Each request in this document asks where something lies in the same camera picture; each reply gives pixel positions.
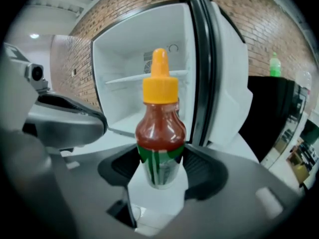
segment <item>hot sauce bottle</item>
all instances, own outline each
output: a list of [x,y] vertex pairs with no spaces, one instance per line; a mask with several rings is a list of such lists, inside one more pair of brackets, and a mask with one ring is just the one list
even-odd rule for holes
[[177,175],[186,130],[175,111],[178,79],[169,75],[164,49],[153,52],[151,76],[143,79],[143,99],[146,113],[135,131],[138,151],[149,184],[165,189]]

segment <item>yellow nozzle cap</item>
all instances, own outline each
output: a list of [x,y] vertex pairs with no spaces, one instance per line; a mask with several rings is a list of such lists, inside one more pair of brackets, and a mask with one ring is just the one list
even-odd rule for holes
[[164,49],[153,52],[151,77],[143,79],[144,103],[172,104],[178,101],[178,79],[169,76],[168,57]]

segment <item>white refrigerator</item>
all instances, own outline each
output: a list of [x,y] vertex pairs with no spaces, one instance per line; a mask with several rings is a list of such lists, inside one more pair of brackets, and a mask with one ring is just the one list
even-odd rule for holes
[[252,101],[248,51],[237,27],[212,0],[173,0],[136,10],[92,40],[93,78],[112,140],[118,135],[125,144],[134,138],[146,110],[142,79],[150,76],[156,48],[167,50],[170,75],[179,79],[187,142],[229,144]]

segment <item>brick wall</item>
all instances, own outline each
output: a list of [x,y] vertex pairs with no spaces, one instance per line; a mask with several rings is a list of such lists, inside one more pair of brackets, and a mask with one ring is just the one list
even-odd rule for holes
[[[100,0],[69,37],[55,37],[50,60],[54,90],[77,95],[98,107],[91,72],[90,40],[118,17],[160,1],[165,0]],[[272,0],[214,1],[230,15],[246,39],[249,74],[268,76],[269,59],[276,51],[282,62],[283,77],[294,79],[297,70],[311,73],[313,88],[307,111],[314,108],[319,92],[314,82],[318,82],[319,73],[308,44],[292,19]],[[77,74],[72,78],[73,69]]]

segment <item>green label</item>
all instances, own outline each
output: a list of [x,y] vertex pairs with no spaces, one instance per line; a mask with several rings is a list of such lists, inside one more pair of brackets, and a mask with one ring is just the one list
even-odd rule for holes
[[139,145],[138,150],[152,186],[160,188],[173,181],[178,172],[184,144],[172,151],[148,150]]

